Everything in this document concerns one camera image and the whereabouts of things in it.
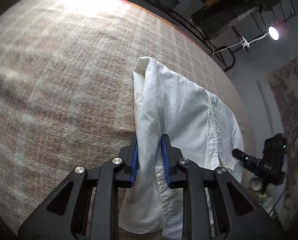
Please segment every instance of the metal screw head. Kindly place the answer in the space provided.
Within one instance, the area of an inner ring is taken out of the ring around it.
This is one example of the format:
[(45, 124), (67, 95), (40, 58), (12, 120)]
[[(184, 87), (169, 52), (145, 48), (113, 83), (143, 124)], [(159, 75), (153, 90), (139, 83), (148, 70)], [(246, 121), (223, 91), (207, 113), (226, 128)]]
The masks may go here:
[(113, 158), (113, 159), (112, 159), (112, 163), (113, 163), (113, 164), (120, 164), (121, 162), (122, 162), (122, 159), (119, 158), (119, 157), (117, 157), (117, 158)]
[(83, 173), (85, 171), (85, 168), (82, 166), (78, 166), (74, 169), (75, 173)]
[(218, 168), (216, 169), (216, 171), (217, 171), (219, 174), (224, 174), (227, 170), (226, 170), (225, 168), (223, 168), (223, 167), (218, 167)]
[(187, 159), (187, 158), (181, 158), (181, 159), (179, 160), (179, 162), (180, 162), (181, 164), (188, 164), (188, 163), (189, 163), (189, 159)]

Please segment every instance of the white shirt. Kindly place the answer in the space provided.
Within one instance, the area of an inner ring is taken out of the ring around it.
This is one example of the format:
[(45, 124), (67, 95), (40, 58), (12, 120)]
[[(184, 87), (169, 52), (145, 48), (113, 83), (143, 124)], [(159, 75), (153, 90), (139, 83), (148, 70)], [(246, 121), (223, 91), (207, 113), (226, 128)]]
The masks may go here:
[(225, 167), (241, 182), (242, 166), (231, 153), (244, 150), (241, 131), (216, 95), (155, 59), (140, 57), (133, 77), (139, 168), (134, 187), (126, 192), (119, 226), (137, 234), (162, 229), (162, 236), (181, 239), (183, 190), (166, 184), (161, 135), (168, 134), (171, 145), (200, 167)]

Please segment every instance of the white cable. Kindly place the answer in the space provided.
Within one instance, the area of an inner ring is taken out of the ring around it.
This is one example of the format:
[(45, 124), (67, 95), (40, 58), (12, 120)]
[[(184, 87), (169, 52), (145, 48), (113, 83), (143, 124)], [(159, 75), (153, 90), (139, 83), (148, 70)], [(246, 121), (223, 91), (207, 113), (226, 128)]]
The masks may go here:
[(232, 46), (230, 46), (230, 47), (226, 47), (226, 48), (224, 48), (224, 49), (221, 49), (221, 50), (218, 50), (218, 51), (216, 51), (216, 52), (213, 52), (210, 56), (213, 56), (214, 54), (216, 54), (216, 53), (218, 53), (218, 52), (221, 52), (221, 51), (223, 51), (223, 50), (225, 50), (225, 49), (229, 49), (229, 48), (231, 48), (231, 47), (237, 46), (237, 45), (239, 45), (239, 44), (242, 44), (242, 41), (239, 42), (239, 43), (237, 43), (237, 44), (234, 44), (234, 45), (232, 45)]
[(261, 36), (261, 37), (259, 37), (259, 38), (256, 38), (256, 39), (254, 39), (254, 40), (252, 40), (252, 41), (249, 41), (248, 43), (251, 44), (251, 43), (253, 43), (253, 42), (255, 42), (255, 41), (259, 41), (259, 40), (263, 39), (265, 36), (267, 36), (268, 34), (269, 34), (269, 33), (266, 33), (265, 35), (263, 35), (263, 36)]
[(215, 50), (213, 48), (212, 40), (210, 40), (210, 41), (211, 41), (211, 46), (212, 46), (212, 59), (213, 59)]
[(249, 42), (247, 42), (244, 38), (242, 38), (242, 41), (240, 41), (239, 43), (234, 44), (234, 45), (232, 45), (232, 46), (230, 46), (230, 47), (224, 48), (224, 49), (222, 49), (222, 50), (218, 50), (218, 51), (216, 51), (216, 52), (214, 52), (214, 49), (213, 49), (213, 46), (212, 46), (212, 54), (211, 54), (210, 56), (212, 56), (212, 59), (213, 59), (213, 57), (214, 57), (213, 55), (214, 55), (214, 54), (216, 54), (216, 53), (218, 53), (218, 52), (221, 52), (221, 51), (223, 51), (223, 50), (225, 50), (225, 49), (229, 49), (229, 48), (231, 48), (231, 47), (237, 46), (237, 45), (239, 45), (239, 44), (241, 44), (242, 47), (243, 47), (243, 49), (244, 49), (247, 45), (249, 46), (251, 43), (263, 39), (263, 38), (264, 38), (265, 36), (267, 36), (268, 34), (269, 34), (269, 33), (266, 33), (266, 34), (264, 34), (263, 36), (261, 36), (261, 37), (259, 37), (259, 38), (256, 38), (256, 39), (254, 39), (254, 40), (252, 40), (252, 41), (249, 41)]

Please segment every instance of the potted plant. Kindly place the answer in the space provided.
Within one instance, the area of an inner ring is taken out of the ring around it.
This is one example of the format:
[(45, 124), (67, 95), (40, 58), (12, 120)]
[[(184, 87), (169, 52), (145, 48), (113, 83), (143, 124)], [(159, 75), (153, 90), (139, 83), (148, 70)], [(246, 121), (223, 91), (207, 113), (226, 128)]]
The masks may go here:
[(158, 5), (166, 10), (172, 10), (179, 3), (178, 0), (158, 0)]

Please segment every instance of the beige carpet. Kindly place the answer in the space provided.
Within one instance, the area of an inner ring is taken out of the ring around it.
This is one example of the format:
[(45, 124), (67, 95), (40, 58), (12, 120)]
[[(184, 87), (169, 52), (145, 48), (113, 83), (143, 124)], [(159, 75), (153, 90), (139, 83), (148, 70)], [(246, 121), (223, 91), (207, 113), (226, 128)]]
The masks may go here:
[(140, 56), (219, 96), (255, 154), (233, 84), (171, 24), (125, 0), (21, 0), (0, 16), (0, 215), (14, 232), (74, 167), (130, 143)]

